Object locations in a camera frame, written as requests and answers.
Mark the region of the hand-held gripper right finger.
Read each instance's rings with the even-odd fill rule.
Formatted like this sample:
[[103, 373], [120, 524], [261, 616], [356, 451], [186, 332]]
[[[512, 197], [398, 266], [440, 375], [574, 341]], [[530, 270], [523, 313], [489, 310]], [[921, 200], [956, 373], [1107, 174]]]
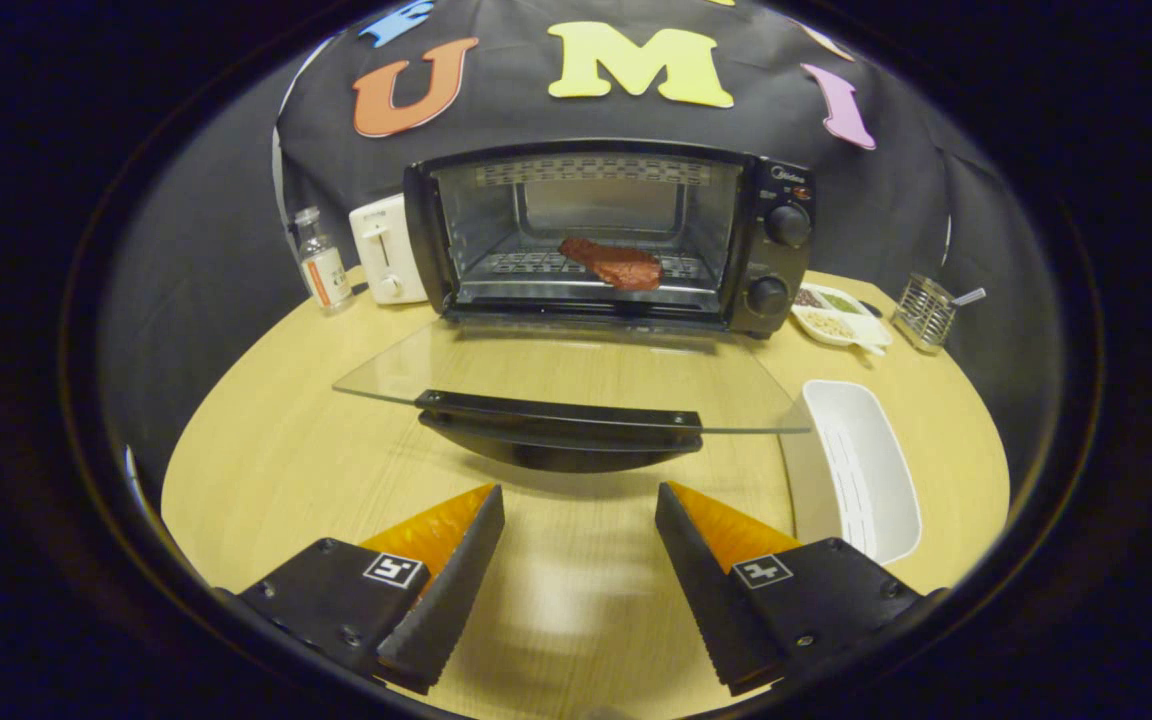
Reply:
[[710, 664], [732, 694], [823, 684], [910, 632], [940, 602], [846, 539], [799, 541], [667, 480], [655, 526]]

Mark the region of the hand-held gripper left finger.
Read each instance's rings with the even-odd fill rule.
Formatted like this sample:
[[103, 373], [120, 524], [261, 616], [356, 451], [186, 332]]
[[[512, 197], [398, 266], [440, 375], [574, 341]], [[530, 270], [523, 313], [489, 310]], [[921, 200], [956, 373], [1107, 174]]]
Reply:
[[506, 526], [485, 484], [361, 543], [314, 539], [223, 600], [314, 670], [429, 694], [465, 632]]

